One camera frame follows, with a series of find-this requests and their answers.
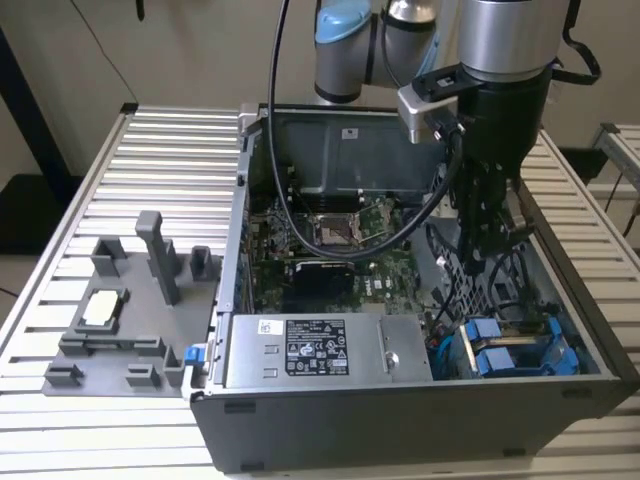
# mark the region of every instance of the aluminum extrusion table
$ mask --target aluminum extrusion table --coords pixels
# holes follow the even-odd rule
[[[223,254],[236,181],[237,125],[238,112],[223,110],[140,107],[118,117],[0,330],[0,474],[20,480],[224,478],[211,466],[182,399],[45,397],[40,388],[93,272],[88,256],[99,235],[120,235],[127,251],[143,251],[135,219],[140,210],[160,210],[162,233],[178,251],[197,244]],[[522,175],[640,368],[640,261],[545,133]],[[606,418],[572,425],[533,460],[286,476],[637,479],[640,396]]]

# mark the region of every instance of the blue clip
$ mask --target blue clip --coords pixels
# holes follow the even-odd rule
[[[483,350],[476,357],[478,372],[481,376],[500,375],[515,369],[513,359],[505,347]]]
[[[204,365],[205,359],[205,349],[204,347],[196,347],[192,345],[191,347],[187,347],[184,352],[184,364],[191,365],[194,367],[201,367]]]
[[[495,318],[472,318],[465,325],[470,342],[482,338],[500,338],[502,331]]]

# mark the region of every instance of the black cable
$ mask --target black cable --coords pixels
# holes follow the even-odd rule
[[[524,288],[527,291],[527,294],[531,292],[531,278],[529,277],[529,270],[527,269],[527,263],[524,260],[524,254],[521,250],[515,249],[511,253],[511,255],[515,255],[518,257],[518,263],[520,263],[520,274],[522,276],[522,281],[524,283]]]
[[[440,311],[438,312],[438,315],[436,315],[436,318],[433,321],[434,325],[437,325],[437,323],[440,321],[440,318],[442,318],[442,315],[449,309],[449,305],[451,305],[451,302],[453,301],[453,297],[455,296],[455,293],[456,293],[456,288],[455,288],[454,279],[453,279],[453,270],[451,270],[451,267],[447,264],[444,265],[444,269],[447,271],[447,275],[449,275],[449,280],[451,281],[451,287],[449,288],[449,294],[447,295],[447,298],[445,298],[444,303],[440,307]]]
[[[330,258],[332,260],[346,260],[346,261],[357,261],[364,260],[366,258],[378,255],[388,248],[394,247],[397,244],[401,243],[403,240],[409,237],[419,225],[422,224],[426,220],[426,218],[433,212],[433,210],[438,206],[442,198],[446,195],[447,190],[449,189],[449,185],[451,184],[453,178],[458,173],[460,166],[462,165],[463,155],[462,155],[462,134],[458,131],[453,132],[449,140],[449,149],[448,156],[450,157],[449,167],[447,168],[447,174],[438,185],[438,188],[433,192],[433,195],[427,200],[427,203],[422,207],[420,212],[400,231],[396,232],[393,236],[385,239],[384,241],[378,243],[377,245],[364,249],[358,250],[354,252],[335,252],[332,250],[324,250],[318,248],[316,245],[310,243],[302,233],[298,230],[296,226],[291,211],[289,210],[289,206],[287,204],[287,199],[284,195],[284,190],[282,188],[282,182],[280,181],[280,176],[278,174],[278,161],[276,155],[276,143],[275,143],[275,91],[276,91],[276,80],[278,76],[278,59],[280,57],[280,44],[282,43],[282,33],[284,31],[284,24],[287,18],[287,10],[289,9],[289,1],[290,0],[282,0],[282,6],[280,7],[280,16],[278,18],[278,27],[276,29],[276,37],[273,45],[273,53],[271,58],[271,69],[269,73],[269,95],[267,101],[267,140],[269,143],[269,153],[271,156],[271,169],[273,172],[274,182],[276,184],[276,190],[278,191],[278,197],[280,198],[280,203],[282,204],[282,208],[287,217],[289,224],[291,225],[291,230],[295,234],[298,241],[302,244],[304,248],[306,248],[309,252],[317,255],[319,257]]]
[[[387,54],[387,15],[389,15],[389,9],[391,9],[391,2],[393,0],[387,1],[387,7],[382,15],[382,30],[380,30],[380,35],[382,38],[380,39],[380,44],[382,47],[382,63],[384,64],[384,68],[387,70],[391,81],[396,86],[396,88],[402,87],[400,84],[400,80],[396,77],[395,73],[393,73],[393,69],[391,68],[391,64],[389,63],[389,55]]]
[[[12,292],[11,290],[7,290],[6,288],[2,288],[2,287],[0,287],[0,292],[6,293],[7,295],[9,295],[11,297],[15,297],[15,298],[18,298],[18,296],[19,296],[17,293]]]
[[[438,243],[440,245],[442,245],[442,247],[445,250],[448,250],[449,253],[453,253],[456,256],[458,256],[458,249],[456,247],[454,247],[446,238],[444,238],[442,233],[440,233],[440,230],[438,230],[438,228],[435,225],[433,225],[432,223],[428,223],[426,225],[426,231],[427,231],[427,241],[428,242],[430,241],[430,235],[429,234],[432,234],[433,238],[435,238],[438,241]],[[435,258],[436,256],[435,256],[435,253],[434,253],[433,249],[432,249],[431,253],[433,254],[433,257]]]
[[[133,97],[135,102],[136,103],[140,103],[140,102],[138,102],[138,97],[136,97],[136,94],[133,93],[133,90],[131,89],[131,87],[129,86],[127,81],[125,80],[125,78],[122,75],[122,73],[120,73],[120,70],[118,70],[118,67],[115,66],[115,64],[109,58],[109,55],[107,55],[107,52],[104,51],[104,48],[102,47],[102,43],[100,43],[100,40],[98,40],[98,36],[96,35],[96,32],[94,32],[93,28],[91,28],[91,25],[89,24],[89,22],[85,18],[84,14],[82,13],[82,10],[80,10],[78,5],[76,4],[75,0],[69,0],[69,2],[71,3],[71,5],[73,5],[73,8],[76,9],[76,12],[78,12],[78,15],[80,15],[80,18],[82,19],[84,24],[87,26],[87,29],[91,33],[91,36],[93,36],[93,39],[98,44],[98,48],[100,48],[100,51],[102,52],[102,56],[107,60],[107,62],[109,62],[109,65],[111,65],[113,70],[118,74],[118,76],[120,77],[120,80],[122,80],[122,83],[124,83],[124,86],[127,87],[127,90],[129,90],[129,93],[131,94],[131,96]]]
[[[637,215],[634,212],[631,215],[631,218],[629,218],[629,221],[627,222],[627,226],[625,227],[624,232],[622,233],[622,236],[624,238],[627,238],[627,235],[629,235],[631,233],[631,229],[633,228],[633,224],[636,221],[636,217],[637,217]]]
[[[607,200],[607,206],[604,207],[605,213],[609,211],[609,206],[611,205],[611,201],[613,200],[613,197],[616,194],[616,190],[618,190],[618,185],[620,185],[620,180],[622,180],[622,173],[618,175],[618,180],[616,180],[616,183],[613,186],[613,190],[611,190],[611,195],[609,195],[609,199]]]
[[[493,270],[491,270],[491,274],[489,275],[489,285],[488,285],[489,291],[487,292],[487,295],[489,296],[491,307],[496,313],[500,312],[500,305],[498,305],[498,302],[493,296],[493,285],[496,282],[496,277],[498,276],[498,272],[500,271],[500,268],[502,267],[502,265],[504,265],[504,262],[506,262],[507,259],[511,258],[511,256],[512,256],[512,252],[505,253],[504,255],[502,255],[498,259],[496,264],[493,266]]]
[[[318,33],[318,14],[322,10],[322,0],[316,0],[316,13],[313,17],[313,41],[315,42],[316,33]]]

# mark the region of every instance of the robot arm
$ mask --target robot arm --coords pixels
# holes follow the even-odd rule
[[[552,79],[592,84],[600,68],[571,39],[580,0],[462,0],[460,64],[416,77],[398,92],[413,142],[464,132],[464,161],[450,196],[458,210],[458,252],[467,273],[532,232],[518,201],[520,168],[536,142]],[[591,75],[555,69],[565,39]]]
[[[509,251],[531,233],[532,226],[518,201],[520,167],[535,144],[549,84],[553,78],[589,84],[600,74],[589,49],[569,34],[580,0],[461,2],[461,63],[419,75],[398,93],[400,116],[411,140],[422,141],[429,133],[447,143],[446,176],[419,212],[393,235],[365,249],[338,252],[314,245],[296,227],[279,178],[273,117],[280,44],[289,7],[289,0],[283,0],[269,75],[267,139],[275,186],[288,223],[311,253],[347,261],[376,256],[408,238],[447,192],[458,210],[457,251],[468,274],[481,271],[487,256]],[[420,59],[421,71],[428,58],[425,52],[435,29],[433,4],[427,0],[388,0],[380,35],[379,21],[372,18],[367,0],[334,2],[320,9],[316,92],[334,103],[346,103],[359,96],[363,83],[410,81],[407,77],[413,76],[410,72],[418,63],[415,59]],[[397,37],[393,37],[393,28]],[[590,76],[554,69],[562,38],[585,59]],[[409,69],[411,58],[414,67]],[[386,77],[373,73],[380,63]],[[402,68],[399,80],[394,66]]]

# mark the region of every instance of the black metal frame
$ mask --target black metal frame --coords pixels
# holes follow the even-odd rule
[[[55,199],[67,205],[75,182],[0,27],[0,94],[27,142]]]

